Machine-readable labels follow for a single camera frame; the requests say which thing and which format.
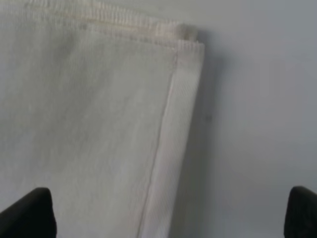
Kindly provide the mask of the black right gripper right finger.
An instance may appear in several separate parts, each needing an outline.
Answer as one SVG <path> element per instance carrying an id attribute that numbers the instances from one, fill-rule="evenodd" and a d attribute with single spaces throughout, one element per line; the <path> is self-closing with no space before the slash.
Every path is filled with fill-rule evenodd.
<path id="1" fill-rule="evenodd" d="M 317 237 L 317 194 L 303 186 L 295 186 L 288 197 L 284 237 Z"/>

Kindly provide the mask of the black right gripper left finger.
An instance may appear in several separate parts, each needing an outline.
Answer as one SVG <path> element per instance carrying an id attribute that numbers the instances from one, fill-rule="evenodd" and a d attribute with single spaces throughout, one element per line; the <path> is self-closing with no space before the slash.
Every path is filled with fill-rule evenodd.
<path id="1" fill-rule="evenodd" d="M 2 238 L 55 238 L 56 220 L 52 194 L 35 188 L 0 213 Z"/>

